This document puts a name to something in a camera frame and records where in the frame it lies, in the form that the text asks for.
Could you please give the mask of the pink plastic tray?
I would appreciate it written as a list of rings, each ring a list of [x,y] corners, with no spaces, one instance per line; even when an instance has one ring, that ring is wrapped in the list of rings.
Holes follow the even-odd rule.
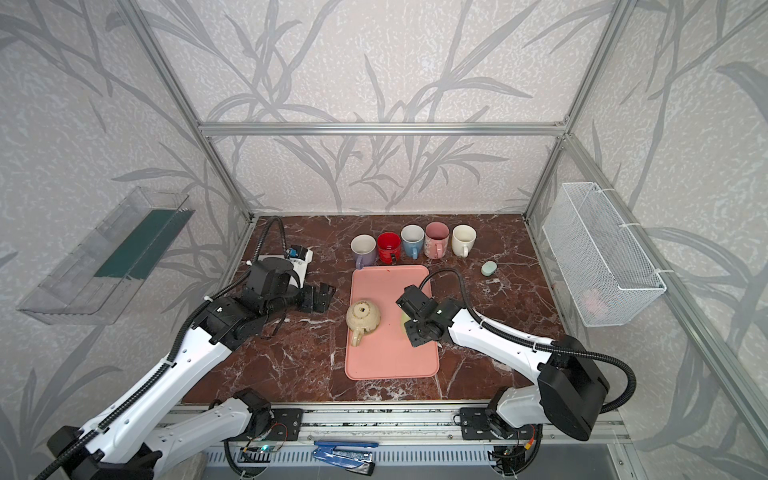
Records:
[[[396,300],[409,285],[419,285],[427,276],[423,265],[369,266],[352,274],[350,302],[370,300],[381,313],[378,327],[349,344],[345,374],[354,381],[426,378],[439,370],[437,345],[411,345]]]

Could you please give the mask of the pink mug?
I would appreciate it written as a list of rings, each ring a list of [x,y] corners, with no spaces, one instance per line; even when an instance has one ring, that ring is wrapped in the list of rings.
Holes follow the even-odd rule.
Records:
[[[450,239],[450,229],[442,222],[434,221],[425,228],[424,254],[427,258],[438,260],[445,256]]]

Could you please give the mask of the blue mug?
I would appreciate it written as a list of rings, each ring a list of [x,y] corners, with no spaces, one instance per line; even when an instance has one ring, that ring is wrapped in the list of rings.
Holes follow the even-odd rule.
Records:
[[[422,227],[410,224],[400,232],[403,255],[417,260],[424,246],[425,231]]]

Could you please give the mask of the red mug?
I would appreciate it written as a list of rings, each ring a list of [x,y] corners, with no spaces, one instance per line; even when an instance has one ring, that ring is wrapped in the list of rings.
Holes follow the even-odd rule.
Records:
[[[401,237],[394,232],[384,232],[376,239],[379,260],[384,265],[394,265],[401,257]]]

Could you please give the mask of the white mug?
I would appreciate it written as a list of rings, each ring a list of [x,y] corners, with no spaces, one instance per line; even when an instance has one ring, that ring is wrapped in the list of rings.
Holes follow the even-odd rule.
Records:
[[[451,247],[460,258],[467,258],[477,239],[476,230],[469,225],[457,225],[452,231]]]

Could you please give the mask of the purple mug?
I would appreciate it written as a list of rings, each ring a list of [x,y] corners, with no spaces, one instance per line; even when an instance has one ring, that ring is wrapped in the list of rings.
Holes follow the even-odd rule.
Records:
[[[355,268],[373,266],[378,256],[376,239],[368,234],[357,235],[350,243]]]

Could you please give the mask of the green mug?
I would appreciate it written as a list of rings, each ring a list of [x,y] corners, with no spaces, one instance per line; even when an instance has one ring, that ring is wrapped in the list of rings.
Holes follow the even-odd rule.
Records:
[[[401,327],[402,327],[402,331],[403,331],[403,333],[405,335],[408,335],[407,323],[410,320],[411,320],[411,318],[405,312],[401,313]]]

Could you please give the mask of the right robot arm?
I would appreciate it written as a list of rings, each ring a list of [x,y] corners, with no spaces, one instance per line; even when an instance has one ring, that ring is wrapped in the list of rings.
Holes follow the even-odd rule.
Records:
[[[610,355],[588,351],[579,340],[526,334],[477,313],[464,302],[437,302],[410,285],[396,300],[406,315],[406,336],[414,347],[448,336],[523,375],[529,387],[501,389],[488,404],[491,430],[500,438],[511,429],[550,424],[586,441],[598,417],[626,404],[637,388],[633,369]]]

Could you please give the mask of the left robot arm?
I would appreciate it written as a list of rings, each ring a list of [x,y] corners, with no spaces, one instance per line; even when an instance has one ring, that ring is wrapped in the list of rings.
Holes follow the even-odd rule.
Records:
[[[263,338],[268,322],[282,324],[293,310],[328,310],[335,289],[307,284],[312,259],[312,251],[297,246],[260,256],[205,297],[153,370],[83,426],[64,426],[50,437],[55,458],[39,478],[61,470],[70,479],[153,479],[217,442],[269,433],[271,404],[251,388],[171,427],[159,423],[215,366],[248,340]]]

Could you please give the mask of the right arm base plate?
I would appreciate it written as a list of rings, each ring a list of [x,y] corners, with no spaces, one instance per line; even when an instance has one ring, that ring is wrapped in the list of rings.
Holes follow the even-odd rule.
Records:
[[[516,428],[508,424],[497,413],[484,407],[463,407],[453,417],[454,424],[461,429],[463,440],[511,440],[528,441],[535,439],[539,425],[527,424]]]

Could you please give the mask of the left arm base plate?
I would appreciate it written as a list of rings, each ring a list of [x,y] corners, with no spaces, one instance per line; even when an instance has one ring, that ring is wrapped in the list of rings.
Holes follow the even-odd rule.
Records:
[[[304,410],[300,408],[278,408],[270,411],[265,429],[257,441],[293,442],[299,438]]]

